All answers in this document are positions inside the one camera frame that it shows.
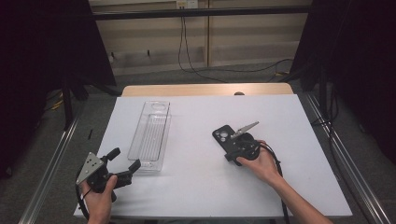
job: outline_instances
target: human hand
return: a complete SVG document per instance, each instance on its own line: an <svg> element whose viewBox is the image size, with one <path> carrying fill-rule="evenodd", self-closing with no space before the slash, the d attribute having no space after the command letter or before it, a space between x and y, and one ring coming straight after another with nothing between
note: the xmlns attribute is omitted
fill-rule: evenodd
<svg viewBox="0 0 396 224"><path fill-rule="evenodd" d="M88 223L108 223L110 221L111 212L111 192L116 187L117 176L111 176L107 183L106 188L103 193L95 193L90 191L90 186L87 181L81 183L82 194L85 195L85 202L88 206L88 211L90 213L90 219Z"/></svg>
<svg viewBox="0 0 396 224"><path fill-rule="evenodd" d="M276 169L274 158L267 149L264 148L266 143L262 140L257 141L262 145L262 147L260 149L260 155L256 160L250 161L243 157L238 157L236 160L253 171L259 179L270 186L273 186L279 178L282 178L282 176Z"/></svg>

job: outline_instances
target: floor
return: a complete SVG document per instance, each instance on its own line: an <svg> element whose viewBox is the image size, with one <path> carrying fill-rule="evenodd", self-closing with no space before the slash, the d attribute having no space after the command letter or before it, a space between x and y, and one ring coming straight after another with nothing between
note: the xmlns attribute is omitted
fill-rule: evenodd
<svg viewBox="0 0 396 224"><path fill-rule="evenodd" d="M227 82L267 82L277 81L281 77L274 76L275 68L271 67L260 72L248 72L266 67L268 64L243 64L226 66L223 68L234 70L245 70L244 73L225 71L203 71L200 75L215 77ZM290 63L279 64L277 71L287 71ZM177 84L177 83L211 83L213 80L202 78L196 74L185 73L180 70L167 72L155 72L149 74L136 74L130 76L116 77L122 90L126 85L135 84ZM318 95L318 88L311 92L302 92L299 80L290 83L295 93L298 94L309 120L317 118L312 109L307 94ZM81 218L73 217L77 201L75 199L74 182L78 167L81 165L80 158L85 158L89 151L95 152L100 146L102 136L106 130L108 118L111 115L115 104L115 98L105 95L102 92L87 87L90 92L90 99L86 102L73 100L73 107L76 111L82 111L73 131L73 138L67 143L64 152L58 157L53 157L54 151L59 147L59 142L65 132L63 106L55 110L48 110L42 117L35 136L32 138L29 148L20 157L13 167L13 176L9 179L0 180L0 220L2 223L16 223L25 215L28 204L35 204L38 213L28 217L22 223L84 223ZM48 101L48 107L56 103L54 98ZM360 123L350 111L347 105L338 101L339 115L332 124L336 133L342 139L342 143L350 154L351 158L359 168L364 180L368 183L371 191L385 209L388 218L396 221L396 166L385 158L375 140L368 133L361 131ZM353 178L350 178L348 170L342 161L335 156L340 169L337 168L332 151L329 148L329 141L322 126L313 126L323 151L327 156L336 176L339 177L339 184L345 193L353 212L352 217L341 217L334 219L334 223L379 223L375 220L361 199L359 188L355 187ZM58 160L57 166L48 169L48 165L53 160ZM44 174L53 172L51 178L43 178ZM45 197L42 201L29 203L37 193L37 186L43 179L46 179L48 188L41 192ZM142 220L116 220L117 223L141 223ZM224 223L220 220L207 220L201 223ZM264 220L235 220L235 223L266 223Z"/></svg>

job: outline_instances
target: wall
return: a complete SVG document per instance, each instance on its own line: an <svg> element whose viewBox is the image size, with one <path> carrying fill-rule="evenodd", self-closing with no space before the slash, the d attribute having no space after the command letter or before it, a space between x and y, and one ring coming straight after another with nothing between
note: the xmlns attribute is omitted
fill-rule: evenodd
<svg viewBox="0 0 396 224"><path fill-rule="evenodd" d="M199 8L305 6L310 0L200 0ZM166 0L96 0L93 12L176 8ZM186 18L194 67L271 63L294 57L306 14ZM178 69L180 18L97 22L116 75ZM180 62L189 67L185 43Z"/></svg>

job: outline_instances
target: aluminum rail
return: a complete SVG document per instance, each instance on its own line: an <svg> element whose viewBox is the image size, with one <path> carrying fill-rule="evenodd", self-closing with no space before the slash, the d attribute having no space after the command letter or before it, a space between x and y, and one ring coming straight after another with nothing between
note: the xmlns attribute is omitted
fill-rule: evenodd
<svg viewBox="0 0 396 224"><path fill-rule="evenodd" d="M236 7L236 8L197 8L197 9L168 9L151 11L126 12L94 12L91 16L96 21L129 20L149 18L176 18L176 17L206 17L206 16L235 16L261 14L291 14L308 13L311 6L297 7Z"/></svg>
<svg viewBox="0 0 396 224"><path fill-rule="evenodd" d="M316 114L317 118L323 119L320 110L318 109L318 100L310 94L307 94L306 97L308 99L309 104L311 104L311 107L314 110L314 113ZM322 128L323 131L327 134L327 136L329 136L329 132L330 132L329 125L322 124ZM383 208L380 201L375 196L373 190L370 188L370 186L362 176L361 172L359 171L355 162L352 160L346 147L344 146L343 142L341 141L340 137L338 136L335 130L332 130L331 141L333 144L334 151L337 153L338 158L346 168L349 177L351 178L353 184L355 185L356 189L361 195L361 198L363 199L365 205L370 211L373 219L375 220L375 223L390 224L391 221L388 218L385 209Z"/></svg>
<svg viewBox="0 0 396 224"><path fill-rule="evenodd" d="M38 187L35 190L35 193L26 206L19 224L33 224L40 212L41 206L43 205L46 196L50 190L50 184L52 183L53 178L58 170L59 164L64 157L64 153L69 145L69 142L73 136L73 133L77 127L78 120L82 114L84 104L77 106L77 112L74 120L72 121L69 128L64 131L62 135L61 141L59 142L58 146L55 149L55 152L52 156L52 159L49 162L47 170L43 174L43 177L38 184Z"/></svg>

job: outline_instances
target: forearm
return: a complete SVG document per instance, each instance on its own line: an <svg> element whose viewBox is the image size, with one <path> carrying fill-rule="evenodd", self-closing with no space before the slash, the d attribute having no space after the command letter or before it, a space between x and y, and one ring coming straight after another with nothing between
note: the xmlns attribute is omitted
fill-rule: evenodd
<svg viewBox="0 0 396 224"><path fill-rule="evenodd" d="M283 177L270 184L300 223L332 223L301 197Z"/></svg>

